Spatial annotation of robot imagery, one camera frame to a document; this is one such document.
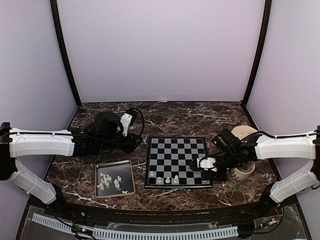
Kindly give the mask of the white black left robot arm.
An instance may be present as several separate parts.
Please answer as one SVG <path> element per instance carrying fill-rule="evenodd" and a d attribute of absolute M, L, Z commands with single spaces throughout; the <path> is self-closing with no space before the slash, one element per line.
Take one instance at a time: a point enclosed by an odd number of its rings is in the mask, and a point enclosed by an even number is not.
<path fill-rule="evenodd" d="M 90 135 L 84 130 L 31 131 L 12 128 L 9 122 L 0 125 L 0 179 L 18 186 L 27 194 L 50 206 L 60 218 L 71 213 L 59 187 L 39 178 L 25 167 L 18 157 L 58 155 L 86 157 L 115 149 L 133 152 L 142 142 L 140 135 L 117 134 L 115 138 Z"/>

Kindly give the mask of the black grey chessboard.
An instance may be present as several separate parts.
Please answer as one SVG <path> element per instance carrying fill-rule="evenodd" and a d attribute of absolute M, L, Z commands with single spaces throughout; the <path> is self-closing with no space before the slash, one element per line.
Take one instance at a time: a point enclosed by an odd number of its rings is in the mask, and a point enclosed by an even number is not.
<path fill-rule="evenodd" d="M 211 189 L 213 184 L 203 183 L 202 172 L 190 168 L 192 160 L 207 155 L 204 137 L 160 137 L 152 136 L 148 140 L 145 172 L 145 189 Z M 175 175 L 179 183 L 175 184 Z"/>

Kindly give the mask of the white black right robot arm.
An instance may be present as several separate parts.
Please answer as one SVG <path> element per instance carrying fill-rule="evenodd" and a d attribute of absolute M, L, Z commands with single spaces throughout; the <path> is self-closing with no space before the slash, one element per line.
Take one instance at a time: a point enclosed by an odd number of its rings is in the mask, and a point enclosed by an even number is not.
<path fill-rule="evenodd" d="M 203 171 L 202 179 L 210 182 L 226 180 L 227 171 L 262 160 L 303 160 L 305 164 L 285 178 L 266 186 L 255 213 L 266 217 L 286 199 L 320 184 L 320 129 L 287 135 L 271 135 L 254 130 L 241 135 L 224 129 L 212 143 L 218 152 L 196 159 Z"/>

